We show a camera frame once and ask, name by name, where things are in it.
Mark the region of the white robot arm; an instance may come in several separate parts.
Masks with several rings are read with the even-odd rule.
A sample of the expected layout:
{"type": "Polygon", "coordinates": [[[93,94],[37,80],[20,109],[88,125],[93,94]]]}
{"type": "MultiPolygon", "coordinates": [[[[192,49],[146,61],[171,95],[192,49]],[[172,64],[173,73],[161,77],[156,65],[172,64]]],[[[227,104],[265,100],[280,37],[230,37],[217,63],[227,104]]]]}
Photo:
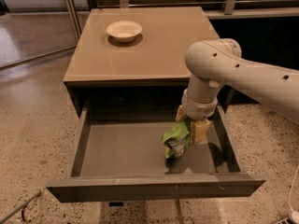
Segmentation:
{"type": "Polygon", "coordinates": [[[217,95],[227,85],[299,123],[298,70],[245,60],[233,39],[192,44],[185,54],[185,64],[191,76],[176,120],[211,117],[218,103],[217,95]]]}

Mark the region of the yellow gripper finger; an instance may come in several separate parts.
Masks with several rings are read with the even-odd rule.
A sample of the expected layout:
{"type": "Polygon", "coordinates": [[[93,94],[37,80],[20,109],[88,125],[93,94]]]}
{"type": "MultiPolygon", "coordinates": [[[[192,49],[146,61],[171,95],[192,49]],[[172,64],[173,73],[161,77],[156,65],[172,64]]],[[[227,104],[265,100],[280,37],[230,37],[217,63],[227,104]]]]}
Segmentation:
{"type": "Polygon", "coordinates": [[[187,114],[184,111],[183,106],[180,105],[178,107],[178,111],[177,111],[177,114],[176,114],[176,122],[181,122],[181,121],[185,120],[186,118],[187,118],[187,114]]]}
{"type": "Polygon", "coordinates": [[[192,144],[199,144],[209,129],[210,121],[208,119],[195,120],[191,123],[192,144]]]}

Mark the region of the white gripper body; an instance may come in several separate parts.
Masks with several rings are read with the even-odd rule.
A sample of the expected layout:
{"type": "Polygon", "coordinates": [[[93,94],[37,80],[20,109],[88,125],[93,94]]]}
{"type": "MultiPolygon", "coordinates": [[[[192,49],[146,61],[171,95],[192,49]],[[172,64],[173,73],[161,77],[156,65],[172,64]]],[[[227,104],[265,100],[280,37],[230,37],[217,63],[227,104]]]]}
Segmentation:
{"type": "Polygon", "coordinates": [[[214,114],[218,100],[214,99],[211,103],[207,104],[199,103],[194,101],[187,91],[184,91],[181,104],[188,117],[195,120],[201,120],[207,119],[214,114]]]}

